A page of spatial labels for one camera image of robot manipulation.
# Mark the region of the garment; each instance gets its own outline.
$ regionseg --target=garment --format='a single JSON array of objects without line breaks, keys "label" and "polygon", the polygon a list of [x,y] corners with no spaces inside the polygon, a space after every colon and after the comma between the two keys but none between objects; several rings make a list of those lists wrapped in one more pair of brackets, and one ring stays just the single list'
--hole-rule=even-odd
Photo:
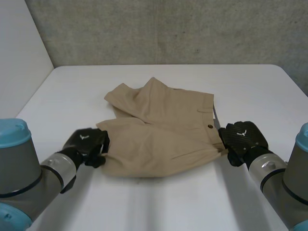
[{"label": "garment", "polygon": [[110,138],[106,174],[169,176],[222,155],[213,94],[172,89],[153,77],[140,89],[121,84],[105,100],[117,117],[97,124]]}]

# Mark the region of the beige fabric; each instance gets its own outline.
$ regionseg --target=beige fabric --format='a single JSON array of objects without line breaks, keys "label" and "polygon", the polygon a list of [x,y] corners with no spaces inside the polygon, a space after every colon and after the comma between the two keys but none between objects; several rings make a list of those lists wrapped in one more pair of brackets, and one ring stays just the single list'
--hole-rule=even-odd
[{"label": "beige fabric", "polygon": [[213,122],[214,95],[172,89],[154,77],[141,89],[121,84],[105,96],[117,119],[107,130],[103,171],[122,177],[162,177],[204,165],[224,149]]}]

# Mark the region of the white table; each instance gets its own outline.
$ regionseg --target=white table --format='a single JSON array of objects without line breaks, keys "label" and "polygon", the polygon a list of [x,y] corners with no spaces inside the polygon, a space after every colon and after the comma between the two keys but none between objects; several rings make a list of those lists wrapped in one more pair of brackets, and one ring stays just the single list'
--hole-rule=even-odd
[{"label": "white table", "polygon": [[[43,161],[78,128],[114,118],[103,99],[117,85],[142,87],[156,77],[174,88],[215,95],[222,126],[251,120],[272,151],[288,159],[308,120],[308,98],[274,65],[66,66],[52,71],[19,114]],[[72,190],[59,195],[30,230],[284,231],[245,166],[226,157],[168,178],[111,178],[81,167]]]}]

